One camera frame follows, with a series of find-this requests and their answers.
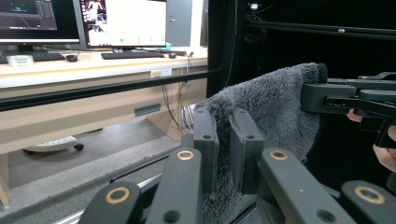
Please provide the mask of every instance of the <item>computer mouse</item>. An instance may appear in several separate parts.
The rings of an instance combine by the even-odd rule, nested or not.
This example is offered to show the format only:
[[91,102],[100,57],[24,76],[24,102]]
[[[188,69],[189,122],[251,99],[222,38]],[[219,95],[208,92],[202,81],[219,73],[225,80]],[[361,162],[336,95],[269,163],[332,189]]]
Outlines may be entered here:
[[177,56],[177,55],[176,55],[174,52],[168,54],[168,57],[169,57],[170,59],[175,59],[176,56]]
[[75,63],[78,60],[78,56],[75,54],[66,55],[66,60],[70,63]]

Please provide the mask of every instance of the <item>keyboard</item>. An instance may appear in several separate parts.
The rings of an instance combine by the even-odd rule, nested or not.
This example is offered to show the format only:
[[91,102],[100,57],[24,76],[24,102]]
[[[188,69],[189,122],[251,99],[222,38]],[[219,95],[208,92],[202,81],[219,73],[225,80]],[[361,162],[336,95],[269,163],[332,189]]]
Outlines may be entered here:
[[[31,53],[29,55],[33,56],[33,61],[37,62],[48,62],[48,61],[59,61],[64,60],[65,57],[60,53]],[[8,63],[7,56],[0,56],[0,64]]]
[[105,60],[110,59],[136,59],[136,58],[164,58],[163,54],[157,51],[128,51],[121,53],[101,53]]

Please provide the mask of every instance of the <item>gray fluffy cloth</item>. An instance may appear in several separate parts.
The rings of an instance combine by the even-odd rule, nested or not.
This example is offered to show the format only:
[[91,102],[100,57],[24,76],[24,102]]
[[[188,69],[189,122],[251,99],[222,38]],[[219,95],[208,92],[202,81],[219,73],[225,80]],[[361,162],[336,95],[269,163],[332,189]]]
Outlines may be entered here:
[[203,223],[230,223],[255,202],[255,196],[233,190],[229,164],[233,107],[245,109],[254,119],[264,137],[264,148],[281,147],[303,160],[318,132],[319,115],[300,109],[302,87],[326,78],[324,64],[299,64],[231,86],[196,105],[196,109],[207,106],[219,138],[218,194],[204,196]]

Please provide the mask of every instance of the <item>brass screw insert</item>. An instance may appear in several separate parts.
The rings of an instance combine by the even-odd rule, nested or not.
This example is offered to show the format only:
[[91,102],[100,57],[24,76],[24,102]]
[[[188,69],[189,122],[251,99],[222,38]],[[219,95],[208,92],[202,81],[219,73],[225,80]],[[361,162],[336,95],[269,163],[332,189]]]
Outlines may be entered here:
[[[117,198],[117,199],[112,198],[112,197],[111,197],[112,194],[115,193],[115,192],[118,192],[118,191],[122,191],[122,192],[124,193],[124,195],[122,195],[122,197]],[[115,204],[115,203],[122,203],[122,202],[124,202],[124,201],[129,197],[129,195],[131,195],[131,191],[129,191],[129,190],[128,190],[127,188],[125,188],[125,187],[119,187],[119,188],[116,188],[116,189],[111,190],[111,191],[106,195],[106,202],[107,202],[107,203],[112,203],[112,204]]]
[[384,196],[372,188],[358,186],[355,188],[355,193],[369,203],[381,204],[385,202]]
[[278,160],[278,161],[285,161],[288,159],[288,154],[282,152],[282,151],[272,151],[270,153],[271,157]]
[[190,151],[181,151],[177,153],[177,157],[183,161],[189,161],[194,157],[194,154]]

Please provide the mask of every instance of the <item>black curtain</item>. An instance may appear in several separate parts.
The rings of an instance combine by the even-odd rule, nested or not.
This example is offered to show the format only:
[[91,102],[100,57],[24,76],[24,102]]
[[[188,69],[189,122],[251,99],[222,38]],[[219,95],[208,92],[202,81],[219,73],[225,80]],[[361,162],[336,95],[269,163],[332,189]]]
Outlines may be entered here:
[[[272,1],[259,1],[262,8]],[[344,25],[396,30],[395,1],[298,0],[275,1],[262,13],[246,18],[316,25]],[[234,66],[237,82],[298,63],[326,63],[329,77],[357,78],[396,71],[396,41],[376,38],[318,35],[244,26]],[[363,179],[385,187],[389,170],[376,159],[376,133],[359,131],[346,115],[326,115],[307,167],[323,184]]]

